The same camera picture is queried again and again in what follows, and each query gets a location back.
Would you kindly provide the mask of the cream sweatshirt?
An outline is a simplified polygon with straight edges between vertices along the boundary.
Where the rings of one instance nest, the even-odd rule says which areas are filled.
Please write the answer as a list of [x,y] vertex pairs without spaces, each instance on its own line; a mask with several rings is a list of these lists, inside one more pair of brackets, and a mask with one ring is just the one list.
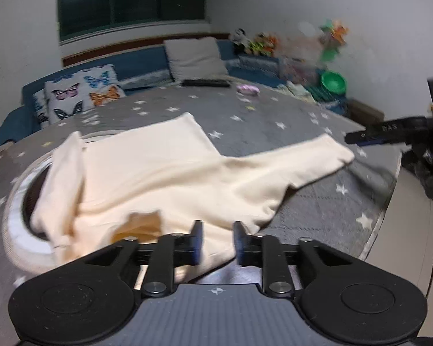
[[256,234],[289,188],[335,173],[354,159],[327,134],[244,157],[220,154],[190,113],[85,143],[70,134],[54,150],[31,217],[62,265],[127,236],[142,243],[203,223],[197,266],[176,269],[191,280],[232,260],[232,225]]

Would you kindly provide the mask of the grey star tablecloth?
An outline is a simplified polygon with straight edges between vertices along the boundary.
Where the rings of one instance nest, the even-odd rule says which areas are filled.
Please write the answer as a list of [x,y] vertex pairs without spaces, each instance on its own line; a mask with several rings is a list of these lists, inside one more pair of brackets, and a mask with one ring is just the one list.
[[[31,278],[34,265],[15,266],[3,246],[3,222],[22,220],[23,200],[52,151],[72,132],[87,141],[170,120],[188,112],[222,155],[243,156],[306,141],[324,133],[343,142],[351,120],[266,86],[256,97],[234,88],[162,86],[55,123],[0,153],[0,300]],[[332,176],[289,193],[268,234],[292,243],[316,238],[365,259],[374,244],[400,172],[397,148],[354,147],[354,161]]]

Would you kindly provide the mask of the green plastic basin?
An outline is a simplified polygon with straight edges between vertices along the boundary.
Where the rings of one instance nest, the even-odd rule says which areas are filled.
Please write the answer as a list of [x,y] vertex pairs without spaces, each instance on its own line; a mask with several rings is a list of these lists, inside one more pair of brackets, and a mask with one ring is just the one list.
[[345,95],[347,89],[346,79],[341,74],[332,71],[325,71],[321,74],[321,85],[335,95]]

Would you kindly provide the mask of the toy pile on shelf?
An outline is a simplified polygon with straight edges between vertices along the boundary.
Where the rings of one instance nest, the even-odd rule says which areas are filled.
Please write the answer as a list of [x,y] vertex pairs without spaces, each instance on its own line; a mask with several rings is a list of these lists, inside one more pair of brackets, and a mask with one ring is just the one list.
[[231,36],[234,50],[247,55],[294,59],[307,63],[329,63],[346,46],[350,30],[340,20],[327,20],[320,27],[300,22],[297,35],[260,32],[249,37],[243,29]]

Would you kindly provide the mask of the pink small object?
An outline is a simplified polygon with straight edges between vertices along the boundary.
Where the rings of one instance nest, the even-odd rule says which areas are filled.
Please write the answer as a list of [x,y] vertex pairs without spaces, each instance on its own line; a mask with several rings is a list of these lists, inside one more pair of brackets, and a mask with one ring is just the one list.
[[237,93],[241,95],[258,96],[259,88],[250,84],[240,84],[236,86]]

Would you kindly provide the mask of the black remote control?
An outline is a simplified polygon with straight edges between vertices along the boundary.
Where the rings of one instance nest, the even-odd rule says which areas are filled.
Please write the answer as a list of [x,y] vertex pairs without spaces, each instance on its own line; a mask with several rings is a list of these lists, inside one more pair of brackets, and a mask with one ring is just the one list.
[[228,80],[218,79],[195,79],[183,80],[180,84],[182,87],[207,87],[207,88],[230,88],[231,83]]

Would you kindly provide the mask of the blue sofa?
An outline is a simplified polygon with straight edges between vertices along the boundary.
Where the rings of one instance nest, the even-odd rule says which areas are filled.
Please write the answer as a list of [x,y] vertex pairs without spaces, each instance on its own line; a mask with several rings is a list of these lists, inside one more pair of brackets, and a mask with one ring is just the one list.
[[[278,59],[236,55],[229,40],[217,40],[217,45],[230,76],[272,88],[286,83],[281,79]],[[92,108],[94,105],[90,93],[98,92],[103,87],[120,86],[123,89],[120,95],[124,97],[125,94],[165,86],[173,81],[164,45],[110,55],[57,71],[22,88],[22,106],[10,112],[0,127],[0,148],[48,127],[51,122],[48,104],[52,98],[62,104],[67,97],[76,96],[77,99],[86,95],[88,101],[83,104],[80,104],[80,100],[75,101],[68,111],[55,106],[57,111],[62,112],[59,116],[64,119],[74,112],[82,112],[81,106],[84,110]],[[335,95],[320,85],[304,87],[312,94],[314,101],[343,115],[345,94]]]

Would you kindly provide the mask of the beige cushion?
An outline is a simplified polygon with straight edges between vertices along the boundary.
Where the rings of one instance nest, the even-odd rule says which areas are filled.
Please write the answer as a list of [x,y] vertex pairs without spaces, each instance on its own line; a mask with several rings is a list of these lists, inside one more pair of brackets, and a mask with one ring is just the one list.
[[164,46],[175,81],[228,75],[214,37],[167,40]]

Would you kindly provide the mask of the butterfly print pillow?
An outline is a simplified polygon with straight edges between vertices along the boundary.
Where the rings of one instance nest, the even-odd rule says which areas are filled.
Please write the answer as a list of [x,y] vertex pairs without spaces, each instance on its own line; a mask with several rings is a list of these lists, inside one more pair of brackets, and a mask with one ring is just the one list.
[[40,127],[44,129],[125,96],[114,66],[107,64],[45,82],[44,87],[33,94],[33,107]]

